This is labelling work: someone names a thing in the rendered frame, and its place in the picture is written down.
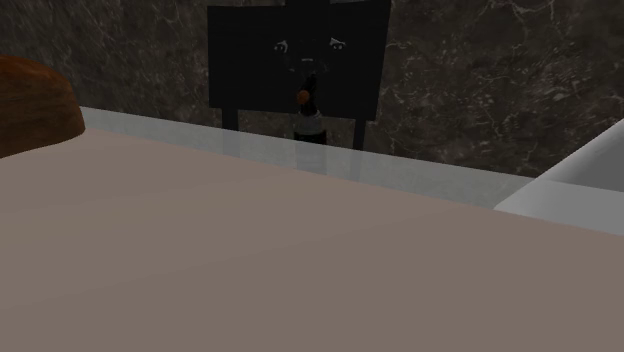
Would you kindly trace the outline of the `black board on legs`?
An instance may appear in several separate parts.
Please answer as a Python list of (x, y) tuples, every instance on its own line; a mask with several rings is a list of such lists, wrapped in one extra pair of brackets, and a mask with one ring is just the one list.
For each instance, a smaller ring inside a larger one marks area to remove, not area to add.
[(238, 111), (376, 118), (391, 0), (284, 0), (207, 9), (209, 105), (226, 129)]

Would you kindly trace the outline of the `white bathtub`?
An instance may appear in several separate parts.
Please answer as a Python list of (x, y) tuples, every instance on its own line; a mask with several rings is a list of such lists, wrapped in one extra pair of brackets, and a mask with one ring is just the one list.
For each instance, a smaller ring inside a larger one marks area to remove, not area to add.
[(624, 236), (624, 119), (495, 209)]

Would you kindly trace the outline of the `brown wooden bowl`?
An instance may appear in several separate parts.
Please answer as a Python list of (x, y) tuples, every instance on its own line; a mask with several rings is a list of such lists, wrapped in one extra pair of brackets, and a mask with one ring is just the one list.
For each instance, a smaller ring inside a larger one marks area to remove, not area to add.
[(85, 130), (63, 75), (31, 59), (0, 55), (0, 158), (62, 143)]

